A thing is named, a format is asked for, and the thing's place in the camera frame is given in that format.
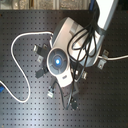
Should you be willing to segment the grey gripper blue light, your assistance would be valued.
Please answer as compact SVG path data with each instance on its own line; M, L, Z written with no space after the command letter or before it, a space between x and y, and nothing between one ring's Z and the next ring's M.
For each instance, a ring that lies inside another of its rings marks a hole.
M70 71L70 60L66 52L60 48L53 48L47 56L47 68L49 72L58 80L61 87L66 87L72 83L73 78ZM48 88L47 96L53 98L55 85L54 81Z

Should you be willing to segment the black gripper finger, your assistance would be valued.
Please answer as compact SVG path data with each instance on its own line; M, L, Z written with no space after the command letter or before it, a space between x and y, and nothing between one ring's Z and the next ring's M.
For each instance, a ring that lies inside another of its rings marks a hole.
M73 94L72 94L72 98L71 98L71 101L70 101L70 106L72 107L72 110L76 110L78 108L76 98L74 97L78 93L79 93L79 89L78 89L77 84L75 84Z

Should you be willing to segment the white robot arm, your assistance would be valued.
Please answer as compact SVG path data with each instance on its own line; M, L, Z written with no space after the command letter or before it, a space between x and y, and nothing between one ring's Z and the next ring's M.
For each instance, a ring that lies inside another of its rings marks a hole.
M84 75L85 68L97 61L117 3L118 0L95 0L92 19L86 27L66 17L53 33L47 68L56 78L53 86L58 85L59 89L71 86L65 109L69 106L77 108L73 98L74 86Z

